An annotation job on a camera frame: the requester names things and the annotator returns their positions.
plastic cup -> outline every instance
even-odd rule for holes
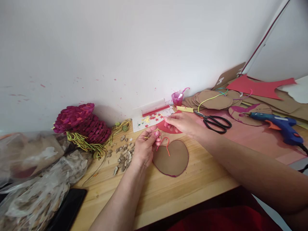
[[[182,101],[184,98],[184,94],[180,91],[177,91],[171,95],[173,105],[174,106],[182,106]]]

plastic bag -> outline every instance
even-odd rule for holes
[[[0,137],[0,187],[25,181],[60,159],[69,146],[53,132],[12,133]]]
[[[9,193],[0,204],[0,230],[44,230],[70,185],[83,177],[91,160],[90,153],[76,150],[61,157],[42,176],[0,190]]]

hot glue gun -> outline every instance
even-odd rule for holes
[[[292,126],[296,124],[295,119],[260,112],[244,113],[255,120],[269,123],[269,128],[271,129],[279,130],[282,134],[284,143],[297,146],[303,145],[303,138],[292,128]]]

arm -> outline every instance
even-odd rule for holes
[[[275,209],[294,230],[308,227],[308,177],[224,136],[197,125],[184,113],[165,126],[197,140],[246,189]]]
[[[147,167],[153,159],[153,144],[160,145],[157,126],[149,127],[136,139],[131,165],[125,171],[115,192],[96,217],[90,231],[132,230],[135,212],[144,184]]]

scissors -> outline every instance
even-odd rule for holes
[[[193,112],[196,113],[198,116],[200,116],[200,117],[203,118],[203,122],[205,123],[205,125],[206,125],[209,129],[211,129],[211,130],[213,130],[213,131],[215,131],[215,132],[217,132],[217,133],[224,134],[224,133],[227,132],[227,128],[232,127],[231,122],[230,122],[229,120],[227,120],[226,118],[224,118],[224,117],[216,116],[216,115],[214,115],[214,116],[213,116],[213,115],[205,116],[205,115],[201,114],[200,112],[197,112],[197,111],[193,111]],[[229,125],[222,124],[221,122],[217,121],[215,118],[221,119],[221,120],[225,121],[225,122],[226,122],[227,124],[229,124]],[[215,130],[215,129],[211,128],[211,127],[209,126],[209,124],[213,124],[213,125],[215,125],[216,127],[221,128],[223,131]]]

